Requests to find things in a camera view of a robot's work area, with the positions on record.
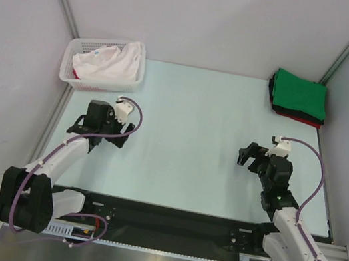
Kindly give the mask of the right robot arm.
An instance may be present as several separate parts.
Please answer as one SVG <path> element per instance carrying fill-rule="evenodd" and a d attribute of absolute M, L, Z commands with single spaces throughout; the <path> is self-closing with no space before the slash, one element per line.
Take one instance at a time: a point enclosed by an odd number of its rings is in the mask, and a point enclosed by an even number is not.
<path fill-rule="evenodd" d="M 268 254 L 273 261 L 328 261 L 297 217 L 299 206 L 289 189 L 292 163 L 255 142 L 239 150 L 238 165 L 245 165 L 248 159 L 253 160 L 248 169 L 260 180 L 261 204 L 271 220 L 258 224 L 258 233 L 251 236 L 253 251 Z"/>

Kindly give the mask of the white t shirt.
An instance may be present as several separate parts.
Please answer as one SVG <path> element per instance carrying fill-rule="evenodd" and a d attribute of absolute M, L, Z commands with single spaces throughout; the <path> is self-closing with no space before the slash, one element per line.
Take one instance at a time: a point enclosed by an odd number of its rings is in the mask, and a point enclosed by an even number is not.
<path fill-rule="evenodd" d="M 72 65 L 79 79 L 97 82 L 133 83 L 141 60 L 141 42 L 101 46 L 88 53 L 73 55 Z"/>

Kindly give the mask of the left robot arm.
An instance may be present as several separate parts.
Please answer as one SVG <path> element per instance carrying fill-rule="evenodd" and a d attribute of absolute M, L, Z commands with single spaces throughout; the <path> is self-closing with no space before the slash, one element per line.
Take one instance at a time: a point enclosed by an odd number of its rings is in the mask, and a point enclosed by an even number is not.
<path fill-rule="evenodd" d="M 72 215 L 79 222 L 88 221 L 93 206 L 77 190 L 56 192 L 57 180 L 79 159 L 87 156 L 103 140 L 122 148 L 138 126 L 128 122 L 138 105 L 119 97 L 114 105 L 92 100 L 87 112 L 66 130 L 61 143 L 47 156 L 22 168 L 11 166 L 0 188 L 0 221 L 14 232 L 40 233 L 50 221 Z"/>

